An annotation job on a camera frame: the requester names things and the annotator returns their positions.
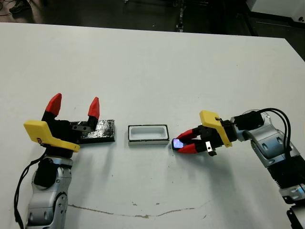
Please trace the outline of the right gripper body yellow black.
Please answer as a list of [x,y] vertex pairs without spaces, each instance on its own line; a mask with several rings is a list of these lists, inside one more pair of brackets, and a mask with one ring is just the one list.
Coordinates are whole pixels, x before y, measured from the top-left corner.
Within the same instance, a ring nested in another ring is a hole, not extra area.
[[229,120],[222,120],[215,112],[202,110],[199,113],[200,138],[208,155],[215,156],[216,148],[225,146],[232,147],[232,142],[237,140],[234,125]]

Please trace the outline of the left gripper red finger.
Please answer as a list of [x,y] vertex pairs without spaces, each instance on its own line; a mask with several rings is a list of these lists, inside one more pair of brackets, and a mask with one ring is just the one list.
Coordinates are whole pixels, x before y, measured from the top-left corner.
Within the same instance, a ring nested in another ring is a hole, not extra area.
[[91,128],[92,131],[95,131],[99,117],[100,117],[100,103],[99,98],[95,97],[92,101],[89,111],[88,111],[88,121],[87,125]]
[[50,99],[43,114],[42,121],[45,122],[52,121],[58,116],[61,108],[61,100],[62,100],[61,93],[57,93],[55,96],[53,96]]

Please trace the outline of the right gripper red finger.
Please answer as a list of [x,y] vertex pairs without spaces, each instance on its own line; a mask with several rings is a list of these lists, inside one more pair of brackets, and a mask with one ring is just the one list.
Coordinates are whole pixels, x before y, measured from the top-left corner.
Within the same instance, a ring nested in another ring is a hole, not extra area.
[[196,127],[181,133],[177,139],[183,143],[201,141],[201,133],[202,129],[200,127]]
[[183,147],[178,149],[178,153],[182,154],[197,154],[207,150],[206,144],[199,139],[184,141]]

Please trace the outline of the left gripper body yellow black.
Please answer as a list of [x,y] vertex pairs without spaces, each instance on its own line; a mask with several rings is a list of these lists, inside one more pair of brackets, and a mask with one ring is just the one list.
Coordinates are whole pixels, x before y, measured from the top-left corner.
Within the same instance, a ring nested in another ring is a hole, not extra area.
[[28,120],[24,124],[31,141],[46,148],[48,156],[72,157],[80,150],[79,139],[81,133],[73,130],[69,121]]

